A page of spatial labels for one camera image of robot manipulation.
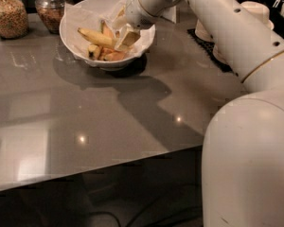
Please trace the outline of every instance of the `bowl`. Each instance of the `bowl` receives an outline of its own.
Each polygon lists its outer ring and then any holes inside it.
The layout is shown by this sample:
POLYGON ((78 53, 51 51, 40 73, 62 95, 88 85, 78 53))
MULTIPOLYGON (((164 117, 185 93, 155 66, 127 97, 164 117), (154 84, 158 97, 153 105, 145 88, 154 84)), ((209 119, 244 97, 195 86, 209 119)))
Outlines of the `bowl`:
POLYGON ((83 0, 74 6, 65 7, 60 23, 60 36, 64 45, 73 53, 77 60, 84 60, 93 67, 103 70, 120 70, 132 61, 141 57, 152 45, 155 25, 141 30, 140 39, 133 45, 122 61, 93 61, 88 57, 86 41, 79 33, 79 27, 87 27, 100 31, 100 23, 104 19, 112 21, 116 14, 125 6, 126 0, 83 0))

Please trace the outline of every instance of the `glass jar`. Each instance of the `glass jar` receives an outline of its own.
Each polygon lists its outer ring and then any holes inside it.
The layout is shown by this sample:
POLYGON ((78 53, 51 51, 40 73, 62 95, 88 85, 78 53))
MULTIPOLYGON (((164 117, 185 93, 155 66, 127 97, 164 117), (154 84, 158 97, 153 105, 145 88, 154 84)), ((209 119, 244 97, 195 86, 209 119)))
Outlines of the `glass jar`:
POLYGON ((21 0, 0 0, 0 37, 17 39, 27 35, 28 18, 21 0))
POLYGON ((36 0, 36 10, 49 32, 59 34, 60 21, 64 15, 65 3, 73 0, 36 0))

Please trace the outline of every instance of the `spice jar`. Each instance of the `spice jar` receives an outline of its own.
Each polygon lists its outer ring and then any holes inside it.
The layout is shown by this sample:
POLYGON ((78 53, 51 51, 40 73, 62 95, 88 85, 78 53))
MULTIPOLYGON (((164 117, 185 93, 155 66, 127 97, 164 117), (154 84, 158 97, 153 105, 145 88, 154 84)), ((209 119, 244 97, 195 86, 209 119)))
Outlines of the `spice jar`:
POLYGON ((21 0, 0 0, 0 37, 16 39, 27 35, 27 11, 21 0))
POLYGON ((64 15, 65 3, 73 0, 36 0, 36 10, 49 32, 59 34, 60 21, 64 15))

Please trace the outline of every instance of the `jar of grains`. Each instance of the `jar of grains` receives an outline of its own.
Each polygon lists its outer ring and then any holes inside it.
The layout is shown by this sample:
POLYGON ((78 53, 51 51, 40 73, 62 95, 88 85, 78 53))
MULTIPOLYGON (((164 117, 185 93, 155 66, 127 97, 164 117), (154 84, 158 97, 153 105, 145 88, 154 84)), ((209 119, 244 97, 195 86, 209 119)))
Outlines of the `jar of grains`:
POLYGON ((27 11, 21 0, 0 0, 0 37, 16 39, 27 35, 27 11))
POLYGON ((60 21, 64 15, 65 3, 73 0, 36 0, 36 10, 49 32, 59 34, 60 21))

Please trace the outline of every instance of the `gray countertop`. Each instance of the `gray countertop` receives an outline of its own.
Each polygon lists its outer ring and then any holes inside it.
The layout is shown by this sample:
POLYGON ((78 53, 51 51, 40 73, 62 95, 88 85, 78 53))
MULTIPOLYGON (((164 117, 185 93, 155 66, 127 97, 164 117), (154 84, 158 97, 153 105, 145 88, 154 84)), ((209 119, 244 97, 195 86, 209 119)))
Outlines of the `gray countertop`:
POLYGON ((74 60, 29 14, 0 39, 0 191, 203 143, 213 114, 245 94, 189 37, 196 18, 161 20, 150 51, 112 74, 74 60))

